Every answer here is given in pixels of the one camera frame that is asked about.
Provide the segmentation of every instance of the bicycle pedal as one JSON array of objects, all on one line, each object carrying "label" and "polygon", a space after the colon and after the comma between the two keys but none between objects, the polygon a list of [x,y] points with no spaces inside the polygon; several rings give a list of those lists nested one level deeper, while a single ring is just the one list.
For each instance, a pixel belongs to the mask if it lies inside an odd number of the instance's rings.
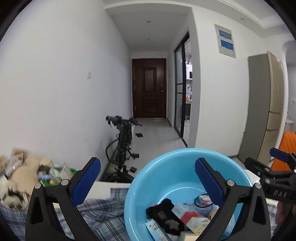
[{"label": "bicycle pedal", "polygon": [[137,171],[137,168],[135,168],[135,167],[130,168],[130,172],[135,173],[136,171]]},{"label": "bicycle pedal", "polygon": [[133,153],[133,157],[134,158],[139,158],[140,157],[140,154],[139,153]]}]

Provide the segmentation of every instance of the ceiling molding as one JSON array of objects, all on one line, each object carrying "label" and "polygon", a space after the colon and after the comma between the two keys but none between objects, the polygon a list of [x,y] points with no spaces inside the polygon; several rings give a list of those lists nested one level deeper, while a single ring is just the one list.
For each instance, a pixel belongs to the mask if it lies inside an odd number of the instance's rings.
[{"label": "ceiling molding", "polygon": [[185,13],[188,11],[188,8],[194,6],[204,7],[223,14],[249,28],[261,37],[281,34],[286,31],[286,29],[283,29],[283,27],[285,28],[285,24],[278,15],[259,19],[233,0],[183,0],[183,2],[168,0],[131,0],[107,4],[105,5],[105,10],[109,15],[135,11]]}]

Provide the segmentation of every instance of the blue plastic basin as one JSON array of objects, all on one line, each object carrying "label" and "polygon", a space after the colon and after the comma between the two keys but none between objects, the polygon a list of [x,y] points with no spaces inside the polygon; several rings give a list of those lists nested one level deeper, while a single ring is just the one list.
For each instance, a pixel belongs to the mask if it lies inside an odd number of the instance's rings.
[{"label": "blue plastic basin", "polygon": [[[193,202],[205,193],[194,163],[203,157],[225,178],[251,186],[251,180],[233,160],[214,151],[188,148],[163,154],[148,163],[133,180],[124,205],[124,221],[131,241],[154,241],[145,225],[146,209],[169,198],[172,203]],[[241,204],[234,212],[237,219]]]}]

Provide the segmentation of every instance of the stuffed animal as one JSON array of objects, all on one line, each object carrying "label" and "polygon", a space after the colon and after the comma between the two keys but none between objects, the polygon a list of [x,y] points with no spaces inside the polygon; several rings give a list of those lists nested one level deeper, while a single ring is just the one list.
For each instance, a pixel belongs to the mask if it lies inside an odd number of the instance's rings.
[{"label": "stuffed animal", "polygon": [[42,158],[38,156],[29,155],[25,159],[24,165],[18,167],[12,173],[10,179],[16,184],[19,192],[24,192],[29,196],[32,195],[34,186],[38,183],[37,171],[41,160]]},{"label": "stuffed animal", "polygon": [[16,184],[11,180],[7,180],[4,175],[0,178],[0,190],[0,198],[7,206],[22,209],[24,205],[22,193],[19,193]]}]

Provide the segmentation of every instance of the white floor tile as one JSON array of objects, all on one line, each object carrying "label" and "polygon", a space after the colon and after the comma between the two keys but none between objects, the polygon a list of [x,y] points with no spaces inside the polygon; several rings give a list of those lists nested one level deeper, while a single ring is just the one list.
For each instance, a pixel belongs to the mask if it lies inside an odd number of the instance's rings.
[{"label": "white floor tile", "polygon": [[139,118],[137,120],[143,126],[136,126],[135,133],[142,133],[143,137],[134,137],[131,151],[139,153],[140,157],[126,161],[128,169],[130,167],[138,169],[135,175],[161,154],[185,148],[178,133],[166,119]]},{"label": "white floor tile", "polygon": [[238,159],[238,158],[233,158],[232,160],[234,160],[238,165],[240,165],[243,169],[246,169],[246,167],[244,166],[243,162]]},{"label": "white floor tile", "polygon": [[183,139],[188,144],[189,140],[190,121],[185,121]]}]

